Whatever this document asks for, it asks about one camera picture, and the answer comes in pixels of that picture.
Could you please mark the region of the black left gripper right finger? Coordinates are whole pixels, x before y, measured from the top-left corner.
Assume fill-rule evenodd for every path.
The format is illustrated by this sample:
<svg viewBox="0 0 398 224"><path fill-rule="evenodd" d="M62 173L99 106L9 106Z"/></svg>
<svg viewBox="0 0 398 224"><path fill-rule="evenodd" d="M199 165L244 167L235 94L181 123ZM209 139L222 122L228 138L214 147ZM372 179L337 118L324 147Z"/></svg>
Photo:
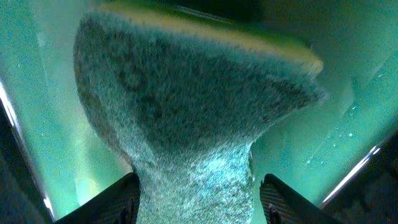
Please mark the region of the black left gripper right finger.
<svg viewBox="0 0 398 224"><path fill-rule="evenodd" d="M339 224L273 174L259 188L261 205L270 224Z"/></svg>

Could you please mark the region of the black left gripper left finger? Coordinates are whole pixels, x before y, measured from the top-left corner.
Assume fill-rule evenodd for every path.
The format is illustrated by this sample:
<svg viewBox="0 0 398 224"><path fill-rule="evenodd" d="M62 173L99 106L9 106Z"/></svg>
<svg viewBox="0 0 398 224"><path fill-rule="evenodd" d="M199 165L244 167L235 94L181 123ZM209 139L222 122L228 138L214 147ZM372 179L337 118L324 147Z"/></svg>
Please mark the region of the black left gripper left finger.
<svg viewBox="0 0 398 224"><path fill-rule="evenodd" d="M128 173L55 224L136 224L140 182Z"/></svg>

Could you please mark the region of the mint green plate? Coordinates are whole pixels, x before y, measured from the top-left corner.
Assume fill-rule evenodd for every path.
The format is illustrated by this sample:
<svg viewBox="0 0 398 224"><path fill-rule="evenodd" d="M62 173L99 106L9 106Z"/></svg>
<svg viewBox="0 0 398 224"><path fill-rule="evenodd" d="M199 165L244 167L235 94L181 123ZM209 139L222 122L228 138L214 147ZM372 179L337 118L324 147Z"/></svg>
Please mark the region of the mint green plate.
<svg viewBox="0 0 398 224"><path fill-rule="evenodd" d="M1 2L1 96L25 144L51 219L77 209L128 170L83 116L73 36L96 1ZM272 27L309 41L325 62L322 105L273 126L252 147L254 175L274 173L309 201L331 199L397 122L397 2L177 1L182 9Z"/></svg>

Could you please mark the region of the green and yellow sponge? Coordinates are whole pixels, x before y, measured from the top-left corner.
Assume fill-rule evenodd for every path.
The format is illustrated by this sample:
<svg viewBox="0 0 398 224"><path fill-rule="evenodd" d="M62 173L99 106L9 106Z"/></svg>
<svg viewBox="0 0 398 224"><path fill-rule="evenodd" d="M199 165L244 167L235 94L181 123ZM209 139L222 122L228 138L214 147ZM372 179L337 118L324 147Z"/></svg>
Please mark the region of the green and yellow sponge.
<svg viewBox="0 0 398 224"><path fill-rule="evenodd" d="M252 144L326 96L304 43L146 3L86 12L73 66L89 123L139 177L138 223L250 223Z"/></svg>

